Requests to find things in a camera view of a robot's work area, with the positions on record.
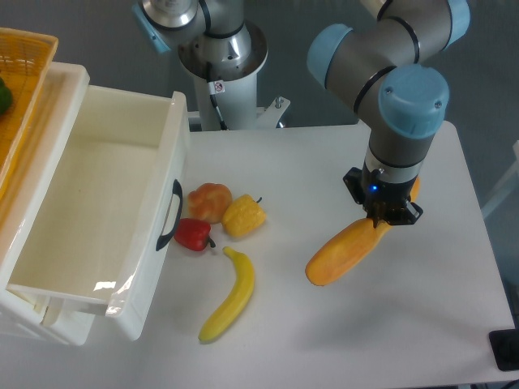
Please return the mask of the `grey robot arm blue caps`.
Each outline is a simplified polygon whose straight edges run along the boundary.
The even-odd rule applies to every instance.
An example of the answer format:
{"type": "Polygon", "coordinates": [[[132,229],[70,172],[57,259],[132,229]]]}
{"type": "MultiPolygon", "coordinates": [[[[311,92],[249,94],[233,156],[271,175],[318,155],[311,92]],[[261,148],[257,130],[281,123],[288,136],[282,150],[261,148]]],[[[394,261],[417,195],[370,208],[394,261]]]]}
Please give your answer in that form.
{"type": "MultiPolygon", "coordinates": [[[[325,28],[307,53],[314,79],[370,128],[362,168],[344,176],[354,201],[374,224],[415,223],[422,209],[411,187],[440,128],[449,100],[429,57],[470,25],[465,1],[377,1],[376,24],[356,32],[325,28]]],[[[256,75],[268,49],[241,1],[138,1],[133,13],[160,52],[174,49],[195,82],[204,130],[259,126],[256,75]]]]}

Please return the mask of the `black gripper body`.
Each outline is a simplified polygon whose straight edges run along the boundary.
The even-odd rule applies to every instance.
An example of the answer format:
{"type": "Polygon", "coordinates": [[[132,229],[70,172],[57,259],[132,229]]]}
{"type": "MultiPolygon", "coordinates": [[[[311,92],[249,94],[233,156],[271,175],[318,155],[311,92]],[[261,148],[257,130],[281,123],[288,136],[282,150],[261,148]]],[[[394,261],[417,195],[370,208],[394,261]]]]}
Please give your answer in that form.
{"type": "Polygon", "coordinates": [[[349,193],[356,204],[362,206],[368,219],[371,219],[371,205],[384,205],[384,221],[391,226],[412,225],[422,216],[423,209],[413,201],[412,189],[417,189],[418,178],[401,183],[391,183],[383,178],[383,172],[375,169],[371,172],[351,168],[343,177],[349,193]]]}

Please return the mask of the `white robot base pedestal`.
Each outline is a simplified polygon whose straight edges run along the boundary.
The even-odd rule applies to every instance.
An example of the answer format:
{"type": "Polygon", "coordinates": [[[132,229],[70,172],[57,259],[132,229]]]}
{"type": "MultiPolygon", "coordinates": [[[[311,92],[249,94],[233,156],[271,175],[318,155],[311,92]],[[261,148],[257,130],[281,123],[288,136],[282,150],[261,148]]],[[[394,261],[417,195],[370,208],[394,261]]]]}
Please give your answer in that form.
{"type": "Polygon", "coordinates": [[[178,48],[180,62],[192,77],[202,131],[271,129],[281,124],[290,100],[277,96],[257,105],[257,76],[268,58],[263,32],[246,21],[226,37],[208,34],[178,48]]]}

